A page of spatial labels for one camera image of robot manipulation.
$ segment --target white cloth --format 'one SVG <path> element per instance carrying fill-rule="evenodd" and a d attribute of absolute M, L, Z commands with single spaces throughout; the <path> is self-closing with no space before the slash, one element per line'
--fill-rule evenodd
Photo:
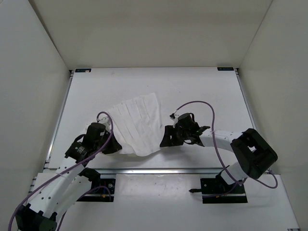
<path fill-rule="evenodd" d="M 114 135 L 122 146 L 120 154 L 146 156 L 160 150 L 164 131 L 155 93 L 123 101 L 107 111 L 114 123 Z"/>

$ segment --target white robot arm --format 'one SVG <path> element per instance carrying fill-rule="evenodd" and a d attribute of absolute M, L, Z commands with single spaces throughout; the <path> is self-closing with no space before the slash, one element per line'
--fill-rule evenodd
<path fill-rule="evenodd" d="M 86 167 L 88 161 L 71 167 L 92 156 L 106 143 L 111 135 L 108 122 L 104 118 L 100 123 L 91 123 L 87 133 L 78 136 L 66 151 L 55 173 L 55 176 L 60 176 L 40 189 L 27 205 L 19 208 L 15 218 L 21 231 L 55 231 L 69 207 L 91 189 L 92 182 L 100 181 L 100 174 Z M 121 145 L 111 135 L 102 153 L 110 154 L 120 149 Z"/>
<path fill-rule="evenodd" d="M 278 159 L 274 150 L 252 128 L 244 132 L 212 131 L 208 130 L 210 128 L 208 126 L 200 127 L 195 122 L 192 113 L 180 116 L 172 114 L 170 118 L 174 120 L 174 124 L 165 126 L 165 134 L 160 147 L 187 143 L 215 147 L 215 149 L 221 148 L 235 154 L 238 162 L 228 168 L 224 166 L 218 155 L 224 169 L 216 178 L 222 184 L 232 185 L 248 177 L 258 179 Z"/>

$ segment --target white table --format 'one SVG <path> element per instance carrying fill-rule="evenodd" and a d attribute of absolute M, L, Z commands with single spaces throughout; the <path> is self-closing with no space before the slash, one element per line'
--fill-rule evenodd
<path fill-rule="evenodd" d="M 39 173 L 35 187 L 52 176 Z M 61 231 L 287 231 L 298 224 L 282 180 L 245 183 L 246 204 L 202 204 L 198 174 L 116 176 L 113 203 L 76 202 Z M 273 185 L 271 175 L 260 178 Z"/>
<path fill-rule="evenodd" d="M 234 71 L 216 67 L 100 68 L 74 73 L 63 116 L 53 145 L 49 168 L 57 168 L 76 136 L 95 121 L 100 111 L 139 95 L 156 92 L 161 102 L 163 125 L 169 115 L 192 100 L 209 102 L 216 112 L 215 129 L 245 131 L 252 123 Z M 203 104 L 187 105 L 179 113 L 192 112 L 200 126 L 211 125 L 212 113 Z M 236 158 L 221 150 L 227 165 Z M 91 168 L 216 168 L 221 167 L 213 148 L 184 145 L 146 157 L 99 154 Z"/>

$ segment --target black mounting plate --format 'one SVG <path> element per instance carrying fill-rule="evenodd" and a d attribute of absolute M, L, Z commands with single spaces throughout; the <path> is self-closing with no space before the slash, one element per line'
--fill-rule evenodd
<path fill-rule="evenodd" d="M 205 197 L 205 195 L 222 194 L 229 191 L 233 186 L 222 185 L 216 178 L 201 178 L 201 191 L 203 204 L 234 204 L 247 203 L 245 188 L 237 185 L 230 193 L 220 197 Z"/>
<path fill-rule="evenodd" d="M 116 180 L 115 179 L 101 179 L 100 182 L 92 182 L 91 189 L 94 189 L 100 185 L 106 186 L 111 194 L 111 201 L 109 199 L 109 195 L 106 189 L 101 188 L 97 191 L 93 191 L 77 201 L 84 201 L 84 202 L 113 202 L 114 201 L 114 194 L 115 194 L 115 188 L 116 188 Z"/>

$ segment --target black label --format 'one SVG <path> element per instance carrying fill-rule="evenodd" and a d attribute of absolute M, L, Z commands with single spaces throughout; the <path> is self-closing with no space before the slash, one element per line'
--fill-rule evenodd
<path fill-rule="evenodd" d="M 234 71 L 233 67 L 217 67 L 218 71 Z"/>
<path fill-rule="evenodd" d="M 76 69 L 75 73 L 78 73 L 78 72 L 91 72 L 91 68 L 89 68 L 89 69 Z"/>

